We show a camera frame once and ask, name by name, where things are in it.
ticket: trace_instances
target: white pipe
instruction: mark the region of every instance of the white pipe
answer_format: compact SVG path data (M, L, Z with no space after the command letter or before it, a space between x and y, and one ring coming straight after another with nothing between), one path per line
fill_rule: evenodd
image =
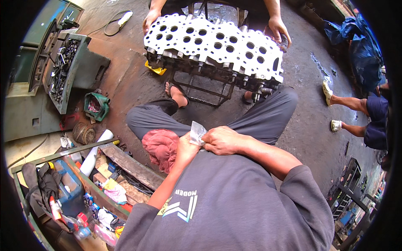
M113 138L113 133L110 130L106 130L99 138L98 142L108 140L111 138ZM98 153L98 147L92 148L88 156L81 165L80 170L83 174L85 174L86 177L88 177L91 174L92 170L95 167L97 153Z

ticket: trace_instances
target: blue shorts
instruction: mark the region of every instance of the blue shorts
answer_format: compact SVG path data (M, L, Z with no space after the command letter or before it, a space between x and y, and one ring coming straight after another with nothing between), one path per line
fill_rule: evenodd
M371 122L366 126L364 143L373 149L387 150L388 101L384 98L369 96L367 98L367 111Z

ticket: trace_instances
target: green plastic container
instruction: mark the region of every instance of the green plastic container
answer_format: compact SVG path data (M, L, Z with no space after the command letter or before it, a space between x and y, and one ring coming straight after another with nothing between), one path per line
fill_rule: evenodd
M84 98L84 111L88 117L102 121L109 112L110 98L90 92Z

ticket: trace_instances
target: rusty metal cylinder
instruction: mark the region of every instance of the rusty metal cylinder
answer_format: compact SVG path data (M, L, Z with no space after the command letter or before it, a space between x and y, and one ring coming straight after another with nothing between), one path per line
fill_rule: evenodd
M87 124L80 122L74 126L73 137L81 144L92 144L95 142L95 130Z

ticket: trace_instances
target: dirty floor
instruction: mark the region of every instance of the dirty floor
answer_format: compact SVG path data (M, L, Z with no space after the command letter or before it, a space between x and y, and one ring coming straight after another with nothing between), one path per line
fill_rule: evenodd
M103 94L108 93L112 100L110 112L95 129L98 132L106 128L112 130L127 145L127 150L133 152L136 160L142 164L150 164L141 142L125 123L125 115L131 107L165 97L163 83L167 76L158 76L144 67L146 59L143 56L145 49L142 21L148 13L148 1L73 2L85 9L79 21L79 33L84 35L106 24L120 11L131 9L134 12L126 26L115 36L105 36L103 29L91 34L89 49L111 59L101 84ZM285 1L281 1L281 13L293 41L292 47L283 56L283 84L297 90L299 104L276 146L292 153L303 164L308 165L322 193L326 195L331 180L339 177L350 157L358 160L363 175L373 168L375 162L374 150L365 147L363 138L354 137L345 130L332 132L330 121L342 120L347 124L359 126L366 125L368 121L361 112L340 105L326 105L321 89L324 71L332 78L331 88L337 96L356 97L351 82L329 55L330 45L322 33L299 16ZM117 27L110 25L108 32L111 33L114 28ZM200 82L203 85L212 85L209 80ZM250 108L240 100L243 93L244 91L235 88L232 99L220 108L192 103L189 108L178 111L173 117L185 124L196 120L207 129L225 125L242 116ZM345 157L348 141L348 155Z

